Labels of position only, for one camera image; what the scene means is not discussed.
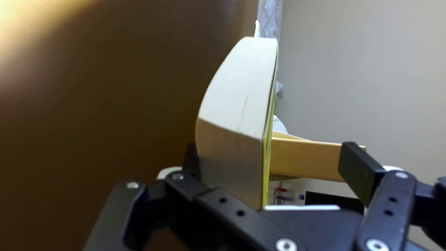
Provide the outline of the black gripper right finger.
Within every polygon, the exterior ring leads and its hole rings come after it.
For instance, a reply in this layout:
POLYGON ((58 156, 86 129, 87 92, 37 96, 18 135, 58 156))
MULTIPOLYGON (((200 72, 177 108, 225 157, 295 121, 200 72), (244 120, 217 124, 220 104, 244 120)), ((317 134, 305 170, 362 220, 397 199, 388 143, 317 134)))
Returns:
POLYGON ((387 171, 354 142, 341 145, 338 173, 366 213, 355 237, 356 251, 404 251, 416 180, 387 171))

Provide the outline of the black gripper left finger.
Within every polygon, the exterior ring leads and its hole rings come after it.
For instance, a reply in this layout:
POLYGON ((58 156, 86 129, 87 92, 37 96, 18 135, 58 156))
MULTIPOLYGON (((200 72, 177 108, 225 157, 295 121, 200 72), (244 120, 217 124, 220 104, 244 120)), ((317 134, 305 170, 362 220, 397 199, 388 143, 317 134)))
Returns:
POLYGON ((299 237, 218 187, 200 180, 200 160, 191 142, 182 170, 168 174, 172 231, 192 251, 302 251, 299 237))

